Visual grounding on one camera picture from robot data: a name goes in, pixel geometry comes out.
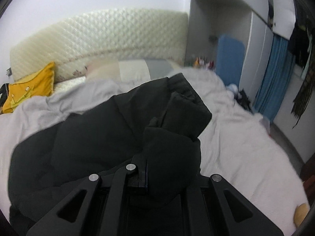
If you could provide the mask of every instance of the quilted headboard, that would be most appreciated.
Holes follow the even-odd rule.
[[[161,58],[184,63],[186,13],[156,9],[93,11],[53,24],[11,49],[14,80],[56,63],[55,82],[79,77],[88,61]]]

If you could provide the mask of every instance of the white blanket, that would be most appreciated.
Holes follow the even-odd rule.
[[[201,173],[222,175],[284,233],[295,231],[295,208],[307,203],[302,182],[280,146],[252,116],[228,97],[223,82],[211,71],[181,69],[200,95],[213,118],[201,141]],[[89,82],[51,97],[33,97],[13,114],[0,115],[0,208],[6,218],[10,201],[7,178],[14,147],[44,128],[65,120],[72,112],[83,113],[127,92],[141,82],[112,80]]]

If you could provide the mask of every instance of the round metal pin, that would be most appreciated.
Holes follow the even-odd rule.
[[[98,178],[99,178],[99,175],[97,175],[97,174],[92,174],[89,176],[89,180],[92,182],[98,180]]]
[[[132,163],[130,163],[130,164],[128,164],[128,165],[126,166],[126,169],[129,170],[129,171],[132,171],[132,170],[134,170],[135,168],[136,168],[136,165],[134,165],[134,164],[132,164]]]
[[[212,180],[215,182],[220,182],[222,180],[222,177],[220,175],[215,174],[212,176]]]

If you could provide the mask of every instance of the blue curtain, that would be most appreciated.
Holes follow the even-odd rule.
[[[254,110],[273,122],[292,76],[295,56],[288,49],[289,41],[275,34],[263,82],[258,90]]]

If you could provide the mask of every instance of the bed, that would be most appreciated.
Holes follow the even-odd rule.
[[[28,136],[83,113],[115,94],[148,81],[107,79],[85,83],[85,66],[96,58],[167,59],[183,65],[187,14],[149,9],[111,9],[85,13],[49,26],[11,50],[14,80],[50,61],[56,63],[55,93],[24,101],[12,114],[0,116],[0,209],[8,218],[7,178],[14,147]],[[130,71],[120,69],[121,75]],[[213,118],[201,141],[201,174],[221,174],[284,233],[295,231],[297,206],[308,203],[302,182],[287,155],[252,115],[232,100],[212,71],[179,68],[200,95]]]

